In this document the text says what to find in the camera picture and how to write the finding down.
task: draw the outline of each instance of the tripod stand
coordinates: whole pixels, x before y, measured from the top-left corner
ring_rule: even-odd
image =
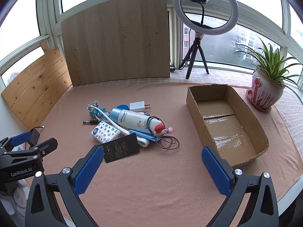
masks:
[[[181,65],[179,66],[179,68],[183,67],[184,64],[189,61],[189,67],[187,69],[187,73],[186,73],[186,79],[189,79],[189,76],[190,76],[190,73],[191,73],[191,70],[192,70],[192,67],[194,66],[194,60],[196,58],[196,55],[197,55],[197,51],[199,49],[199,52],[201,54],[201,57],[202,57],[202,60],[203,60],[203,63],[204,63],[204,67],[205,67],[205,70],[207,72],[207,74],[209,74],[209,71],[208,71],[208,68],[207,68],[207,64],[206,64],[206,60],[205,60],[205,56],[204,56],[204,53],[203,53],[203,50],[201,48],[201,40],[203,38],[204,34],[201,34],[201,33],[198,33],[198,32],[195,32],[195,35],[194,35],[194,43],[193,45],[189,48],[186,56],[184,57],[184,60],[181,62]]]

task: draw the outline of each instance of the silver screw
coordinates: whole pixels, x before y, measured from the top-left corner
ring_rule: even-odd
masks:
[[[266,177],[266,178],[270,178],[269,173],[263,173],[263,176]]]
[[[64,173],[64,174],[67,174],[67,173],[69,173],[71,171],[71,169],[69,168],[69,167],[66,167],[66,168],[64,168],[63,170],[62,170],[62,172]]]
[[[36,174],[35,174],[36,177],[40,177],[41,175],[42,175],[42,172],[41,172],[41,171],[38,171],[38,172],[36,172]]]
[[[242,175],[242,173],[243,173],[240,169],[235,169],[234,172],[237,175]]]

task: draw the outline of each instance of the pink tag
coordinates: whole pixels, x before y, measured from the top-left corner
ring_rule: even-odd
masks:
[[[173,132],[173,131],[174,131],[174,129],[172,127],[165,128],[165,133]]]

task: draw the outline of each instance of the white charger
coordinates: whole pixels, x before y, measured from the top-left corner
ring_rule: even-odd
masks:
[[[151,108],[150,104],[144,104],[144,102],[132,102],[129,104],[129,110],[133,112],[146,112],[145,109]]]

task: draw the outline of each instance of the spider plant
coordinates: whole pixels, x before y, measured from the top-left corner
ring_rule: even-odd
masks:
[[[235,45],[238,45],[238,46],[241,45],[242,48],[246,49],[246,51],[236,51],[234,53],[242,52],[242,53],[245,53],[245,54],[248,54],[248,55],[251,55],[252,57],[254,57],[257,60],[257,63],[252,64],[252,65],[254,65],[256,67],[256,71],[261,70],[266,76],[271,78],[276,83],[290,89],[293,93],[296,94],[296,96],[298,97],[298,99],[301,101],[301,103],[303,105],[303,102],[300,99],[300,97],[298,96],[298,94],[284,82],[284,81],[290,82],[292,84],[295,84],[299,88],[298,84],[295,81],[293,81],[291,78],[292,77],[301,78],[301,77],[303,77],[303,75],[294,74],[294,75],[287,76],[287,74],[289,74],[289,71],[287,68],[289,68],[291,66],[295,66],[295,65],[302,65],[302,64],[301,63],[292,63],[292,64],[282,68],[281,65],[284,64],[285,61],[295,59],[295,58],[294,57],[285,58],[284,56],[281,56],[281,52],[280,52],[279,48],[277,48],[274,51],[272,48],[272,45],[269,44],[269,49],[268,49],[267,46],[265,45],[265,43],[262,41],[262,39],[260,39],[260,40],[263,44],[263,48],[257,48],[257,49],[261,50],[262,53],[255,51],[252,48],[250,48],[249,46],[244,45],[244,44],[235,44]]]

